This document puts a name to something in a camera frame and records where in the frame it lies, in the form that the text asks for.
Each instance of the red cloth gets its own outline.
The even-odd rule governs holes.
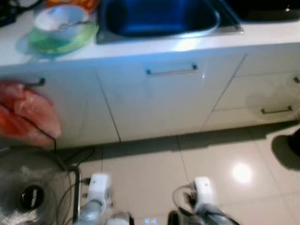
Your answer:
[[[34,123],[39,129],[53,138],[61,134],[60,121],[53,105],[45,97],[25,88],[19,82],[0,81],[0,134],[17,138],[36,146],[47,146],[53,139],[46,136],[23,116]]]

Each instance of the cabinet handle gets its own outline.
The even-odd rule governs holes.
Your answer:
[[[196,73],[196,72],[199,72],[199,68],[196,64],[192,65],[192,69],[187,69],[187,70],[177,70],[177,71],[167,71],[167,72],[153,73],[150,69],[146,69],[146,74],[149,75],[149,76],[188,74],[188,73]]]
[[[265,109],[262,109],[261,112],[262,114],[266,115],[266,114],[275,114],[275,113],[286,113],[286,112],[292,112],[293,108],[291,105],[289,105],[287,107],[287,109],[284,110],[277,110],[277,111],[271,111],[271,112],[267,112]]]
[[[45,78],[40,78],[37,83],[26,83],[25,87],[26,88],[33,88],[33,87],[44,86],[45,84],[46,84],[46,79]]]
[[[294,77],[293,81],[295,81],[295,83],[300,83],[300,80],[298,77]]]

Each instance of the white cabinet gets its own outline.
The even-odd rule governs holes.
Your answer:
[[[215,110],[267,106],[300,101],[299,73],[235,77]]]
[[[59,148],[119,141],[94,69],[0,75],[24,83],[40,78],[45,85],[34,89],[53,102],[61,121]]]
[[[182,58],[99,68],[122,141],[200,131],[242,55]]]
[[[298,103],[282,103],[265,107],[251,107],[213,111],[202,131],[239,128],[298,119]]]
[[[236,76],[297,72],[300,68],[300,45],[257,47],[247,54]]]
[[[202,131],[295,120],[300,109],[299,45],[250,53]]]

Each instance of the orange package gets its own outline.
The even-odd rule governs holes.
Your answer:
[[[88,13],[93,12],[96,7],[99,5],[100,0],[47,0],[47,7],[69,4],[77,5],[84,8]]]
[[[0,81],[0,135],[47,146],[60,134],[50,101],[22,83]]]

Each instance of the tiled floor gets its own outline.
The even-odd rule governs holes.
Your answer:
[[[300,161],[284,150],[284,141],[273,141],[299,128],[289,126],[104,145],[97,151],[99,160],[81,169],[84,177],[95,171],[111,174],[115,208],[131,212],[137,225],[166,225],[175,208],[173,190],[196,176],[215,183],[219,206],[242,225],[300,225],[300,172],[295,168]],[[291,162],[295,170],[274,156],[283,151],[290,157],[282,159],[285,165]]]

